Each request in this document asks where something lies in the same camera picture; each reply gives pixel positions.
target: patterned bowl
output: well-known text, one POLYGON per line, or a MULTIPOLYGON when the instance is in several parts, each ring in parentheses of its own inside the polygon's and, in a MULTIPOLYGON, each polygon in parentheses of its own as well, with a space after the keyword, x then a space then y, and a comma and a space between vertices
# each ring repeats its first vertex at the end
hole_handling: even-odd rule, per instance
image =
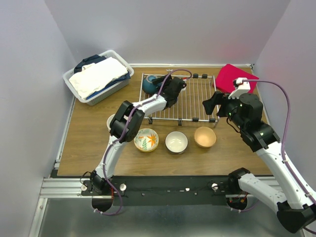
POLYGON ((134 144, 142 152, 152 152, 157 148, 159 143, 158 134, 150 129, 140 129, 134 138, 134 144))

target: tan bowl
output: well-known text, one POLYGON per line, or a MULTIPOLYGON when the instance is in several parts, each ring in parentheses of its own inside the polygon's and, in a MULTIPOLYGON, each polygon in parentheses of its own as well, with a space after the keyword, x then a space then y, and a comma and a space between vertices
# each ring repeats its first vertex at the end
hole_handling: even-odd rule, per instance
POLYGON ((199 127, 194 132, 194 140, 198 146, 209 148, 214 146, 216 142, 216 134, 213 129, 209 127, 199 127))

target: laundry basket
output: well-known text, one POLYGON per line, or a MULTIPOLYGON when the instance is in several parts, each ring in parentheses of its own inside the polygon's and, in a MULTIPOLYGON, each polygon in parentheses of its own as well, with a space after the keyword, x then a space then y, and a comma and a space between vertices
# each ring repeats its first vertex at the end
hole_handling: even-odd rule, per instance
MULTIPOLYGON (((99 56, 105 56, 106 58, 112 57, 117 59, 120 63, 122 63, 124 66, 127 67, 127 70, 129 72, 129 75, 132 76, 134 74, 134 70, 132 69, 132 67, 121 57, 119 56, 114 50, 108 50, 105 51, 104 53, 99 54, 99 56)), ((68 88, 71 90, 71 92, 74 94, 74 96, 82 103, 87 103, 88 105, 92 106, 95 105, 96 103, 99 103, 101 100, 107 98, 108 96, 112 95, 113 93, 117 92, 118 90, 120 90, 121 88, 123 88, 124 86, 129 84, 129 80, 130 79, 126 79, 123 81, 119 81, 117 83, 115 83, 114 85, 110 86, 109 88, 105 89, 104 91, 100 92, 99 94, 96 94, 95 96, 87 99, 87 100, 83 100, 78 93, 76 92, 76 90, 74 89, 73 85, 71 85, 71 83, 69 82, 69 79, 71 78, 71 76, 74 74, 74 69, 72 68, 71 70, 67 71, 64 75, 64 81, 66 83, 66 85, 68 86, 68 88)))

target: screw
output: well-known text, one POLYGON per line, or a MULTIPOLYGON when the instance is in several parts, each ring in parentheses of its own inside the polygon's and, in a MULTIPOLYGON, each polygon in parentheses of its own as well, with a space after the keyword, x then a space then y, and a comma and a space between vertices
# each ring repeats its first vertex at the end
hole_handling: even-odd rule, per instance
POLYGON ((121 191, 125 191, 125 190, 126 190, 126 184, 121 184, 121 185, 119 186, 119 189, 120 189, 121 191))
POLYGON ((82 184, 82 185, 81 185, 81 191, 83 191, 83 192, 84 192, 84 191, 86 191, 87 189, 88 189, 88 188, 87 188, 87 186, 86 186, 86 185, 84 185, 84 184, 82 184))
POLYGON ((212 184, 212 189, 214 190, 214 191, 216 191, 216 190, 218 190, 218 185, 217 184, 212 184))

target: white bowl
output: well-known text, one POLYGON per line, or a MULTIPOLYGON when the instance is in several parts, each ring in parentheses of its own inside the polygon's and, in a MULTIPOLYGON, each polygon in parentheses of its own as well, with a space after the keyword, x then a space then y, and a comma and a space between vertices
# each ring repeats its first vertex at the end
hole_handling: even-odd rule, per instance
POLYGON ((108 131, 111 130, 111 128, 110 128, 110 123, 112 122, 112 119, 114 118, 114 115, 111 115, 111 116, 108 118, 108 120, 107 120, 108 131))
POLYGON ((188 146, 188 138, 182 132, 170 132, 166 137, 166 147, 175 154, 181 154, 188 146))

